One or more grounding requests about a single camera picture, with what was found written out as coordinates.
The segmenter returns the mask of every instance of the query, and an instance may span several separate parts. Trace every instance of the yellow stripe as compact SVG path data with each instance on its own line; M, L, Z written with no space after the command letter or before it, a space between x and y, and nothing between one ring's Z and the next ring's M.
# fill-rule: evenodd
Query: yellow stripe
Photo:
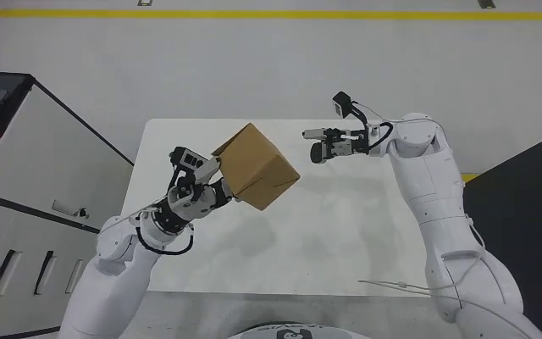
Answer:
M541 12L396 12L306 10L155 10L155 9L0 9L11 18L142 18L142 19L357 19L541 21Z
M469 182L472 179L476 178L477 176L479 176L479 175L477 175L475 173L462 173L461 174L461 178L463 178L463 181L465 181L465 182Z

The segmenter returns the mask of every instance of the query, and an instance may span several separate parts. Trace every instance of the robotic arm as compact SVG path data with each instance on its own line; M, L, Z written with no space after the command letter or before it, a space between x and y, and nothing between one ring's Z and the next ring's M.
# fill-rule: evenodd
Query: robotic arm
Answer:
M209 184L219 169L217 158L207 160L184 147L169 156L174 174L166 196L126 218L113 217L103 226L97 255L69 300L59 339L119 338L136 315L157 260L188 252L193 243L191 221L232 199L224 178ZM165 251L184 231L191 234L188 246L178 252Z
M461 174L444 131L427 115L369 124L350 97L334 97L335 111L354 114L363 129L308 130L311 160L323 164L338 156L388 154L401 195L414 213L427 252L428 287L406 282L360 281L412 292L429 291L440 318L456 323L462 336L473 338L542 338L523 316L523 300L510 271L476 241L473 220L463 210Z

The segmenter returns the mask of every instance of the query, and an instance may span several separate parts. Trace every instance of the white cabinet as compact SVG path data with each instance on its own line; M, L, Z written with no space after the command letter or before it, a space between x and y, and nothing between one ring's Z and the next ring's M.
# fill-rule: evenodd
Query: white cabinet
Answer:
M119 211L132 166L34 86L0 139L2 198L94 228ZM88 219L70 214L84 208Z
M60 326L133 164L30 75L0 89L0 337L27 337Z

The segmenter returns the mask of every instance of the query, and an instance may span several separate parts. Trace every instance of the brown cardboard box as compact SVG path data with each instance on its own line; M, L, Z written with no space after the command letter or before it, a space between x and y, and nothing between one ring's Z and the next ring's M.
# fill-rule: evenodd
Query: brown cardboard box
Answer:
M213 152L236 197L263 211L300 176L277 147L248 124Z

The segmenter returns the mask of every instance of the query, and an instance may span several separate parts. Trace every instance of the black panel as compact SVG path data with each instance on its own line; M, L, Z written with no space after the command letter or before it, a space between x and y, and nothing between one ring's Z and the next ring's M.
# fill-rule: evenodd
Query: black panel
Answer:
M0 88L8 92L0 102L0 138L8 129L8 125L19 110L20 104L25 100L26 94L34 85L34 80L31 75L0 72Z
M542 142L467 183L465 211L512 273L524 314L542 328Z
M496 8L495 3L493 2L493 0L478 0L478 4L480 5L480 8L483 8L483 9Z

